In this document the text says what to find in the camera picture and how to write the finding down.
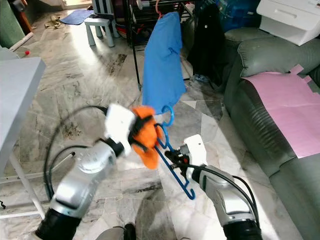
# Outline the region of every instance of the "clothes rack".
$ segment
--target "clothes rack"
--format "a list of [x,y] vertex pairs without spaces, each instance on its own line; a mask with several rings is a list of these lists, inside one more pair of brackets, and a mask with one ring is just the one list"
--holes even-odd
[[[126,23],[126,39],[128,44],[132,47],[137,85],[140,91],[142,85],[140,83],[136,52],[143,51],[144,49],[136,50],[136,47],[145,46],[148,43],[148,40],[137,41],[136,31],[141,28],[154,28],[159,18],[159,14],[156,12],[155,8],[156,2],[156,0],[123,0],[124,19]],[[180,19],[194,17],[194,24],[196,26],[197,18],[186,7],[186,3],[196,4],[196,0],[160,0],[158,2],[158,9],[162,15],[169,12],[178,12]]]

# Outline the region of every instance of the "orange cloth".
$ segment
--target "orange cloth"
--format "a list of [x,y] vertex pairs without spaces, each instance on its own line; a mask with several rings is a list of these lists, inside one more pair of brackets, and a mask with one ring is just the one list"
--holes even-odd
[[[132,109],[132,111],[138,115],[140,118],[145,118],[148,116],[155,115],[155,110],[149,106],[138,106]],[[161,138],[162,131],[160,127],[155,127],[156,120],[154,118],[150,119],[144,124],[139,133],[133,138],[147,147],[145,152],[139,146],[133,145],[134,151],[141,157],[144,165],[149,169],[156,169],[158,166],[158,153],[155,149],[157,144],[157,138]]]

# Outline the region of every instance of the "white box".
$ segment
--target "white box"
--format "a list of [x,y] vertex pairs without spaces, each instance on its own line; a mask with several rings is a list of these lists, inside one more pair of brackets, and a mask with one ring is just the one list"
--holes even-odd
[[261,0],[260,29],[298,46],[320,34],[320,0]]

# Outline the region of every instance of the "gray leather sofa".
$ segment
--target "gray leather sofa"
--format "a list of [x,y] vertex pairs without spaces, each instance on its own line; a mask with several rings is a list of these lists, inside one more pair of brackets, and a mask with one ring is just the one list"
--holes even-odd
[[298,159],[253,85],[242,77],[287,73],[296,64],[320,93],[320,39],[302,46],[254,28],[226,33],[229,74],[224,103],[238,133],[281,198],[305,240],[320,239],[320,154]]

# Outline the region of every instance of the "pink mat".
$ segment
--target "pink mat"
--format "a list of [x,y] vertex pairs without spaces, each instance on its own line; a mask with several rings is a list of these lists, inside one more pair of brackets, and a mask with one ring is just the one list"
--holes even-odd
[[298,158],[320,153],[320,94],[308,86],[309,76],[263,72],[244,77],[257,90],[265,109],[289,142]]

